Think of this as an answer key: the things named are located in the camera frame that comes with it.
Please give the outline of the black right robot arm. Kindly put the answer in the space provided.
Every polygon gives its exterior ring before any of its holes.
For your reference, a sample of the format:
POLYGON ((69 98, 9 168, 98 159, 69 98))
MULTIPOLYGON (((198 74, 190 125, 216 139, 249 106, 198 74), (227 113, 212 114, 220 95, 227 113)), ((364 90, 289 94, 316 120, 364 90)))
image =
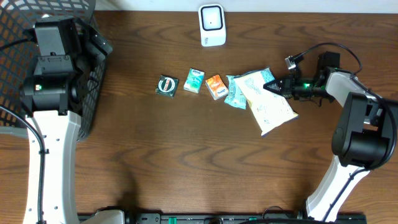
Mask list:
POLYGON ((301 77, 302 60, 303 54, 287 57, 289 74, 263 88, 285 98, 318 97, 342 106, 331 141, 331 164, 302 212, 306 220, 331 223, 355 186, 391 159, 397 145, 397 102, 375 94, 353 72, 341 69, 339 53, 320 54, 312 79, 301 77))

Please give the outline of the light teal wipes pack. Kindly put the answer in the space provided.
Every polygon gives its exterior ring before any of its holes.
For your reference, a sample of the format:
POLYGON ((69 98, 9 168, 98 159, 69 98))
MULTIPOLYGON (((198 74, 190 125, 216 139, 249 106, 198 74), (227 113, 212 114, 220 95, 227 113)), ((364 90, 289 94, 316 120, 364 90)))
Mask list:
POLYGON ((243 95, 240 88, 237 86, 234 76, 226 76, 229 82, 229 93, 224 99, 224 102, 234 108, 239 108, 242 110, 246 109, 246 97, 243 95))

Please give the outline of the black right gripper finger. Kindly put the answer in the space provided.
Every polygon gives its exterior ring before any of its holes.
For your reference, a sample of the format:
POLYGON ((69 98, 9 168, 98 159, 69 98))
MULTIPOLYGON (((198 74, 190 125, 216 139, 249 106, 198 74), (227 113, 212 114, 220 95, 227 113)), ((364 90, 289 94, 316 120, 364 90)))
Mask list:
POLYGON ((275 94, 280 95, 280 96, 282 96, 284 94, 283 88, 278 86, 278 85, 271 85, 271 86, 264 85, 264 89, 268 90, 268 91, 271 91, 272 93, 275 93, 275 94))
POLYGON ((271 82, 267 82, 263 85, 263 88, 266 89, 281 89, 283 87, 282 80, 273 80, 271 82))

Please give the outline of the yellow blue snack bag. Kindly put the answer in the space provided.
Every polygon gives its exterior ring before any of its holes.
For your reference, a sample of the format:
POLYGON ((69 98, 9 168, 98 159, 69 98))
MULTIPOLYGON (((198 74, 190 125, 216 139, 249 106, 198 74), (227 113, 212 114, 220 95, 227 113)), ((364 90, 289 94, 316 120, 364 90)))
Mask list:
POLYGON ((233 80, 246 98, 262 137, 281 124, 298 118, 283 96, 263 88, 264 84, 275 80, 270 67, 246 72, 233 80))

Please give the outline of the round black tin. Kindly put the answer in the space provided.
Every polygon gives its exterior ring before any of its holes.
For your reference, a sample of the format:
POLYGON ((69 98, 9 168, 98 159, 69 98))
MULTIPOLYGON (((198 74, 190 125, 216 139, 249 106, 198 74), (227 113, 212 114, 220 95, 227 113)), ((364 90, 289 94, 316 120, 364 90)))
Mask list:
POLYGON ((179 79, 167 75, 161 75, 155 89, 158 95, 173 98, 177 91, 179 79))

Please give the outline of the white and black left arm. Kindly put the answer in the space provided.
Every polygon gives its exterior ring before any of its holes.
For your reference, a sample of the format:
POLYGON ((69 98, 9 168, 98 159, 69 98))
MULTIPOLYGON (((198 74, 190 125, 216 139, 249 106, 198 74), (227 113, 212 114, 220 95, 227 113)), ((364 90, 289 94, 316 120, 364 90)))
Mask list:
POLYGON ((39 19, 32 34, 40 53, 20 93, 29 136, 24 223, 78 223, 76 144, 84 114, 96 107, 96 71, 112 47, 93 26, 73 16, 39 19))

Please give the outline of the green tissue pack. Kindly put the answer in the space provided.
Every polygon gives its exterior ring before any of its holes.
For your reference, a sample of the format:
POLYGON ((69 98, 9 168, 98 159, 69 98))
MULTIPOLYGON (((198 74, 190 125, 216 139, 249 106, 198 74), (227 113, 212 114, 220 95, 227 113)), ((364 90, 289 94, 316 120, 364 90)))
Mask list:
POLYGON ((183 89, 193 93, 199 93, 204 76, 205 73, 203 71, 191 68, 183 85, 183 89))

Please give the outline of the orange tissue pack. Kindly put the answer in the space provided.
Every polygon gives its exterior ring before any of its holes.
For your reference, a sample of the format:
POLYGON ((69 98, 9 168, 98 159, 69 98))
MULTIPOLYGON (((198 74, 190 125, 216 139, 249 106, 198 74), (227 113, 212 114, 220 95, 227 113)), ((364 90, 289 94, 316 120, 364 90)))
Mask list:
POLYGON ((222 81, 220 75, 210 77, 205 80, 205 84, 214 100, 227 96, 229 93, 229 90, 222 81))

